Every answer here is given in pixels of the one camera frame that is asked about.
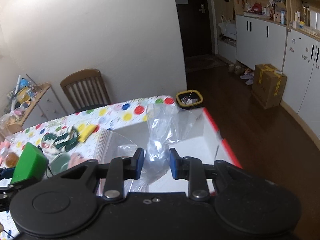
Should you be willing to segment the green sponge block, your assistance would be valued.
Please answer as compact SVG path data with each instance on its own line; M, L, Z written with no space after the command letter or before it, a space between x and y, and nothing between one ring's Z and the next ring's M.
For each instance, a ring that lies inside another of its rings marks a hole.
M38 147L26 143L15 167L11 184L31 178L41 181L48 164L49 160Z

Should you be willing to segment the pink mesh bath pouf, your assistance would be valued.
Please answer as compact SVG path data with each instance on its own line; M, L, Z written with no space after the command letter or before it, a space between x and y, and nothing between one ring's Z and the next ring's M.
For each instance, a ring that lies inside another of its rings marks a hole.
M73 153L70 157L68 168L75 167L83 162L87 161L80 153Z

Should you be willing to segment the clear plastic bag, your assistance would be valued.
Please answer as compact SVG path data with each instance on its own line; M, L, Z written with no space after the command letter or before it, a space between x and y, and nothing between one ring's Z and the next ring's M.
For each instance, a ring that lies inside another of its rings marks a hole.
M146 109L149 129L140 178L132 182L131 192L148 192L152 183L170 169L170 145L187 137L196 122L191 111L164 104L149 104Z

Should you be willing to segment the red white storage box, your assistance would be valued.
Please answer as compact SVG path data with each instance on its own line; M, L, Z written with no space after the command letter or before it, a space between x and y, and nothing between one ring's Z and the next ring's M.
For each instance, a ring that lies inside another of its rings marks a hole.
M129 192L188 192L187 180L175 180L170 168L170 149L180 157L194 157L212 165L224 160L239 162L205 108L191 111L164 105L148 105L147 120L114 131L100 129L93 155L100 164L117 157L132 157L144 150L140 178L124 182Z

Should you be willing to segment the yellow sponge cloth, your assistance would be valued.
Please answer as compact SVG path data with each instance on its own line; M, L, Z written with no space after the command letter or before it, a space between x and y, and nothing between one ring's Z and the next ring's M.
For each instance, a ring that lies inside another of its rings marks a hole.
M79 142L83 143L85 142L88 137L97 129L98 125L94 124L80 124L78 127L79 132Z

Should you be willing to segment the colourful polka dot tablecloth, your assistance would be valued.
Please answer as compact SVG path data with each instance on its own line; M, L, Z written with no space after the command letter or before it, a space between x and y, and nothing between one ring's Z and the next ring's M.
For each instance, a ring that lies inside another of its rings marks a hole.
M166 95L150 98L133 99L121 103L115 103L105 107L74 113L48 122L26 128L14 135L15 139L10 149L17 155L21 155L26 143L35 146L41 145L41 140L47 133L61 135L67 128L74 127L82 132L86 126L95 125L96 129L84 143L79 143L68 154L79 153L88 159L94 155L95 146L100 129L114 130L147 120L146 108L149 104L165 104L177 106L175 100Z

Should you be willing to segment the mint green mug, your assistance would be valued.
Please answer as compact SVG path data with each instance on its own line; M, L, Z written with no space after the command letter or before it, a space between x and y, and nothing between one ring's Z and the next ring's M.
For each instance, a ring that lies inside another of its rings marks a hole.
M50 174L54 176L67 170L70 159L67 153L57 155L49 165Z

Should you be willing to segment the green white patterned bag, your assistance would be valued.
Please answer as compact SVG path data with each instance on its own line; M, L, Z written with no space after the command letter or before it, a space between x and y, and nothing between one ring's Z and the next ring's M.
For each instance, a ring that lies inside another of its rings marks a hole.
M55 133L46 133L41 139L40 147L45 154L58 155L75 148L79 143L79 138L78 130L69 126Z

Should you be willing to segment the yellow rimmed trash bin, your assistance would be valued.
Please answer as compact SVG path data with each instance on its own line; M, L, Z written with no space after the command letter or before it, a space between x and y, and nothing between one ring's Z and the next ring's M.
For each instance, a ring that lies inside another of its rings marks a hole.
M176 103L185 110L203 107L203 96L198 90L191 89L176 94Z

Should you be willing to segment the wooden chair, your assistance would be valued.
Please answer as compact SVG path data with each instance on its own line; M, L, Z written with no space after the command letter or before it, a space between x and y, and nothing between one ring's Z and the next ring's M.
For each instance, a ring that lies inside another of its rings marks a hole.
M101 72L89 68L75 72L60 82L75 112L88 111L111 104Z

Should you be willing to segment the white drawer side cabinet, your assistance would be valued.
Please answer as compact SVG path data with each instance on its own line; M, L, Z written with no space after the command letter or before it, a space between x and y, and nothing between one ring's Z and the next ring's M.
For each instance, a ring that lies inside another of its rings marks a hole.
M14 122L4 123L4 133L15 134L44 122L61 118L67 115L66 110L53 91L49 83L40 85L42 89L31 100L29 107L24 111L23 116Z

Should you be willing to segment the brown cardboard box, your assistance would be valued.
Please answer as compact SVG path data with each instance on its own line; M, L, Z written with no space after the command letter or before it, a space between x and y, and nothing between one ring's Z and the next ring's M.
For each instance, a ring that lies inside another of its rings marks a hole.
M252 94L263 109L280 105L287 76L272 64L257 64L254 70Z

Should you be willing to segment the dark entrance door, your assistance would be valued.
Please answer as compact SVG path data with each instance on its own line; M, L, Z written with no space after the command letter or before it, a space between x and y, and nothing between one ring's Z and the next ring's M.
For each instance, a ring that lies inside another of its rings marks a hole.
M207 0L175 0L185 65L212 53Z

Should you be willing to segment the white wall cabinet unit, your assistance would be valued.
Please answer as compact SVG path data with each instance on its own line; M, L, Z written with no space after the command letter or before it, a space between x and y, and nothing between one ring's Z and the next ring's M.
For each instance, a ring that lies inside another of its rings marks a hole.
M319 134L319 0L232 1L236 60L284 73L282 100Z

